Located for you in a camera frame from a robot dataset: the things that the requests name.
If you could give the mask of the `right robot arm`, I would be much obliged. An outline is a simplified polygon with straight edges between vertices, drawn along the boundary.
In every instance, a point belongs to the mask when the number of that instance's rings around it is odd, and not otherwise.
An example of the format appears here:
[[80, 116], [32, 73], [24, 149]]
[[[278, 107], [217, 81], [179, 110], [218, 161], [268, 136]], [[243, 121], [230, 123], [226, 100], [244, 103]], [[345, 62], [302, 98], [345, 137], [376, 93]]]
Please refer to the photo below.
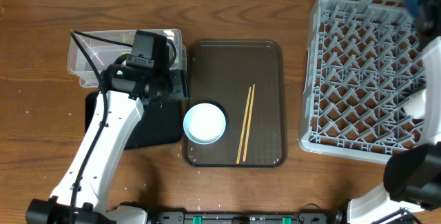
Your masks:
[[418, 144], [393, 155], [383, 182], [337, 212], [335, 223], [419, 223], [417, 212], [440, 207], [440, 0], [404, 0], [416, 20], [426, 74]]

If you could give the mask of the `light blue rice bowl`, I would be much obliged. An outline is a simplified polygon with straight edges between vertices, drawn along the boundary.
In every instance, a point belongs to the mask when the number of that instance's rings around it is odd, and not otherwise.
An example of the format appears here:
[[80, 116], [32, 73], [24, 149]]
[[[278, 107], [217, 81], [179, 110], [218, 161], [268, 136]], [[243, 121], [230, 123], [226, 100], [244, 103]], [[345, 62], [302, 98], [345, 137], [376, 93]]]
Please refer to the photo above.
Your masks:
[[183, 130], [186, 137], [200, 145], [217, 142], [225, 132], [226, 117], [223, 111], [211, 103], [199, 103], [184, 116]]

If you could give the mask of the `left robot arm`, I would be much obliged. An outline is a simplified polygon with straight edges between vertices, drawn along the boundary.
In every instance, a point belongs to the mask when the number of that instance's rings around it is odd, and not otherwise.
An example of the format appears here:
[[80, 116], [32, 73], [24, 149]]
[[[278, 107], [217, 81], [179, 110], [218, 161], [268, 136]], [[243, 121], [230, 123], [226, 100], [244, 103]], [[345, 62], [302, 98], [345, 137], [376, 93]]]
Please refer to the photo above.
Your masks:
[[113, 63], [99, 75], [100, 93], [92, 120], [65, 176], [48, 200], [33, 199], [27, 223], [147, 223], [142, 207], [107, 202], [126, 143], [150, 103], [188, 97], [185, 70]]

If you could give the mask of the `white cup green inside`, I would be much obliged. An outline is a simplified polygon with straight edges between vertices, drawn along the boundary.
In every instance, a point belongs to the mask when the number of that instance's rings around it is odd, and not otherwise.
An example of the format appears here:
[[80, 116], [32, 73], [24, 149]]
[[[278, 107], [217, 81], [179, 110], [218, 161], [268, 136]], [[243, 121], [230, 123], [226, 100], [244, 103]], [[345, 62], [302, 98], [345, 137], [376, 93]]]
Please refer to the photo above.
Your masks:
[[403, 105], [404, 112], [413, 119], [423, 119], [425, 116], [427, 90], [423, 89], [407, 97]]

